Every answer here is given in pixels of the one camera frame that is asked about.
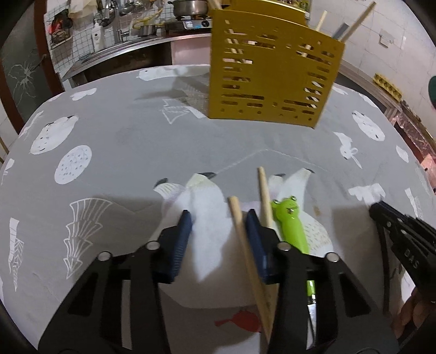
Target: red fish print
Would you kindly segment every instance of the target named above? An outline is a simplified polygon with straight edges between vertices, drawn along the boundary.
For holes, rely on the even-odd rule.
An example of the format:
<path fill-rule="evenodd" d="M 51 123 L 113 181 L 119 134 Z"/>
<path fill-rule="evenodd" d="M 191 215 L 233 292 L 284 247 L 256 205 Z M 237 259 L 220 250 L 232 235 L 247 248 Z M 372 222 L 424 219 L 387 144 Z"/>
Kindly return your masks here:
<path fill-rule="evenodd" d="M 239 328 L 248 332 L 260 332 L 262 329 L 262 325 L 257 315 L 246 310 L 239 310 L 239 312 L 235 313 L 231 319 L 215 321 L 215 326 L 220 327 L 227 322 L 232 322 Z"/>

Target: soap bottle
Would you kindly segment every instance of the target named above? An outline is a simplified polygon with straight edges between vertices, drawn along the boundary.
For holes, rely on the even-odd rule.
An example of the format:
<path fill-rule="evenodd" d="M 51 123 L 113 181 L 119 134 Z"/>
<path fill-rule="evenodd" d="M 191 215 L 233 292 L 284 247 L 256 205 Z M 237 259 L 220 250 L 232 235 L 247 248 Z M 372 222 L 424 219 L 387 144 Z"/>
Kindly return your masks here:
<path fill-rule="evenodd" d="M 100 26 L 98 22 L 94 22 L 92 28 L 92 44 L 95 51 L 100 51 L 106 47 L 105 45 L 105 32 L 103 26 Z"/>

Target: gray tablecloth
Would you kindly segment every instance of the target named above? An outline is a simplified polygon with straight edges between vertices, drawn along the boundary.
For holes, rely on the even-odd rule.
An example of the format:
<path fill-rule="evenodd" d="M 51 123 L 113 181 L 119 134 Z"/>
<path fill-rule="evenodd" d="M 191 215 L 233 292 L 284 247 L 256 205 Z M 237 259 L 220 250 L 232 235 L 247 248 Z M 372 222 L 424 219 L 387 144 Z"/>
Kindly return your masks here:
<path fill-rule="evenodd" d="M 62 93 L 29 119 L 0 175 L 0 295 L 33 345 L 99 252 L 135 251 L 187 208 L 187 258 L 161 291 L 171 349 L 259 352 L 225 199 L 258 205 L 258 166 L 272 196 L 299 196 L 313 253 L 334 249 L 378 304 L 382 263 L 368 205 L 384 199 L 434 225 L 424 172 L 368 98 L 335 86 L 311 129 L 208 119 L 207 94 L 208 66 L 151 68 Z"/>

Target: chopstick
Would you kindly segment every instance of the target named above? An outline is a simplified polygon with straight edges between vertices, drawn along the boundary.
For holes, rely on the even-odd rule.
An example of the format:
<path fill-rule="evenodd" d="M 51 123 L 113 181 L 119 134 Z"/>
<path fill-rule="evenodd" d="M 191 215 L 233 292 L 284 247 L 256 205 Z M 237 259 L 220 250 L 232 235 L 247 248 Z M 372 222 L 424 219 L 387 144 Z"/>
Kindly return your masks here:
<path fill-rule="evenodd" d="M 360 15 L 360 17 L 354 22 L 354 24 L 350 27 L 348 32 L 342 37 L 341 42 L 346 42 L 348 38 L 352 36 L 352 34 L 356 31 L 356 29 L 362 24 L 363 21 L 365 21 L 365 18 L 368 17 L 368 15 L 371 13 L 371 11 L 375 7 L 375 1 L 371 3 L 371 5 L 368 6 L 368 8 Z"/>
<path fill-rule="evenodd" d="M 261 204 L 261 224 L 268 228 L 273 228 L 273 209 L 271 208 L 271 200 L 269 198 L 268 182 L 266 180 L 265 169 L 261 166 L 257 168 L 257 178 L 259 183 L 259 194 Z M 276 315 L 277 299 L 279 296 L 279 285 L 271 284 L 264 285 L 266 301 L 268 304 L 269 317 L 271 319 L 271 331 L 273 330 L 274 317 Z"/>
<path fill-rule="evenodd" d="M 273 209 L 271 208 L 271 201 L 269 199 L 268 182 L 266 181 L 265 169 L 263 167 L 257 168 L 257 177 L 259 181 L 259 193 L 261 209 L 262 225 L 268 228 L 273 227 Z"/>
<path fill-rule="evenodd" d="M 270 310 L 268 308 L 268 301 L 265 292 L 265 285 L 259 278 L 257 273 L 256 264 L 254 263 L 253 253 L 248 243 L 247 234 L 245 232 L 244 221 L 242 218 L 242 211 L 239 206 L 239 199 L 237 197 L 230 197 L 228 199 L 230 211 L 232 212 L 233 224 L 235 225 L 236 233 L 238 234 L 239 241 L 241 242 L 242 252 L 244 254 L 245 266 L 247 267 L 248 277 L 250 279 L 251 287 L 253 290 L 254 298 L 256 301 L 257 309 L 260 315 L 260 322 L 263 326 L 263 331 L 266 340 L 269 342 L 271 331 L 273 329 L 274 318 L 271 318 Z"/>
<path fill-rule="evenodd" d="M 315 31 L 316 31 L 316 32 L 319 32 L 319 31 L 320 31 L 321 26 L 323 25 L 323 22 L 324 22 L 324 20 L 326 19 L 326 16 L 327 16 L 327 11 L 324 10 L 323 14 L 321 15 L 320 20 L 318 21 L 317 26 L 315 27 Z M 310 44 L 306 44 L 305 48 L 306 48 L 306 49 L 311 49 L 312 46 L 311 46 Z M 306 58 L 306 57 L 307 57 L 307 53 L 303 53 L 301 56 L 302 56 L 303 58 Z"/>
<path fill-rule="evenodd" d="M 323 14 L 321 15 L 320 20 L 318 21 L 318 24 L 317 24 L 316 28 L 315 28 L 315 31 L 316 31 L 316 32 L 319 32 L 319 31 L 320 31 L 321 26 L 323 25 L 324 20 L 326 19 L 326 16 L 327 16 L 327 11 L 324 10 Z"/>

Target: yellow tube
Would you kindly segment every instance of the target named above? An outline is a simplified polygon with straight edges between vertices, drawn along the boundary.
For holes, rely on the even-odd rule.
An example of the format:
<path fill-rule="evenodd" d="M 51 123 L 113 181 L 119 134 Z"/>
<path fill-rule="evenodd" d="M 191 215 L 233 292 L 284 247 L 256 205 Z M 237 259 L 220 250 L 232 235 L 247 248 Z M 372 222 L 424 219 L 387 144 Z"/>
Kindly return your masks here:
<path fill-rule="evenodd" d="M 142 25 L 146 25 L 146 22 L 148 22 L 148 21 L 154 19 L 155 17 L 158 17 L 158 16 L 162 13 L 162 11 L 163 11 L 163 8 L 160 9 L 160 10 L 158 10 L 154 15 L 150 15 L 150 16 L 147 16 L 147 17 L 145 17 L 145 18 L 141 18 L 140 20 L 135 21 L 135 22 L 133 23 L 133 25 L 132 25 L 132 28 L 133 28 L 134 30 L 138 30 L 138 29 L 140 29 L 141 26 L 136 27 L 137 24 L 142 23 Z"/>

